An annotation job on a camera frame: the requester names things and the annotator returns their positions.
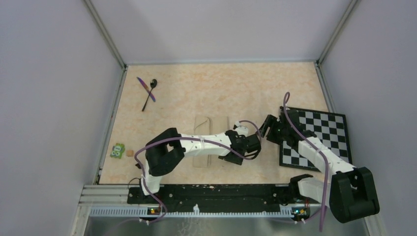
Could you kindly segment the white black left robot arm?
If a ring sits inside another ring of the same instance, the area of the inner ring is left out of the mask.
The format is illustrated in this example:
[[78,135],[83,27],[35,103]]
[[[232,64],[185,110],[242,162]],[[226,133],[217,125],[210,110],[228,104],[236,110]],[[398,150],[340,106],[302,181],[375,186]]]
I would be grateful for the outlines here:
[[186,157],[217,155],[221,160],[241,165],[255,159],[261,151],[261,140],[249,135],[245,126],[213,135],[180,134],[169,128],[147,143],[142,187],[139,197],[145,203],[157,199],[160,182]]

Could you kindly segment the cream cloth napkin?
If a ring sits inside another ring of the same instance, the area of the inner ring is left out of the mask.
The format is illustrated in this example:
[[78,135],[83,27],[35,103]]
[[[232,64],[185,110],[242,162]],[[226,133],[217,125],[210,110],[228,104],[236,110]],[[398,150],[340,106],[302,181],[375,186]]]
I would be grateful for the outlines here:
[[[230,129],[227,116],[207,117],[198,115],[195,117],[193,133],[195,135],[219,134]],[[209,168],[218,158],[218,155],[206,154],[192,158],[194,168]]]

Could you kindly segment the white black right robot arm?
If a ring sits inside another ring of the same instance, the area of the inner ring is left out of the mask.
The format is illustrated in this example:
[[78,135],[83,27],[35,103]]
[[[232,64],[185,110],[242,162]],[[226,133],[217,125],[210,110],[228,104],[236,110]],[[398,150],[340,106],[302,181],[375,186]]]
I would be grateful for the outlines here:
[[379,199],[372,172],[352,164],[346,117],[301,108],[268,115],[260,128],[263,138],[279,145],[279,164],[321,172],[319,180],[303,174],[291,178],[289,198],[324,203],[341,223],[376,215]]

